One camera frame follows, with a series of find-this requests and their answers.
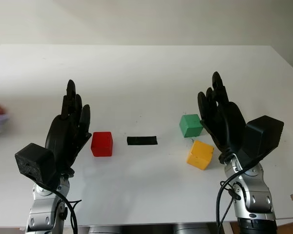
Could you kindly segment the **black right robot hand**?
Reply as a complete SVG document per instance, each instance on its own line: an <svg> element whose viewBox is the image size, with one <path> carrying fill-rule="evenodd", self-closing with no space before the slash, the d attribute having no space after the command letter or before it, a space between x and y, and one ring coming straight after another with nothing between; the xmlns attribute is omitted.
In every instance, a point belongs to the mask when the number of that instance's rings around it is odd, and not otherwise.
<svg viewBox="0 0 293 234"><path fill-rule="evenodd" d="M229 101L226 88L217 71L212 75L212 87L205 93L199 92L197 100L200 123L221 152L219 161L224 164L241 148L246 122L239 107Z"/></svg>

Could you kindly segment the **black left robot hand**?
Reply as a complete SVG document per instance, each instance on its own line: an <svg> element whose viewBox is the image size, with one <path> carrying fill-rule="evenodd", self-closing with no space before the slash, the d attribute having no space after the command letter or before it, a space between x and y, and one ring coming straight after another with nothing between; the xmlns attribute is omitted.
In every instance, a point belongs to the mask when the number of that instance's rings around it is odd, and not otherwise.
<svg viewBox="0 0 293 234"><path fill-rule="evenodd" d="M91 137L89 126L90 106L82 105L81 96L76 93L75 83L70 79L61 113L53 119L45 143L45 148L54 155L60 174L74 176L72 165Z"/></svg>

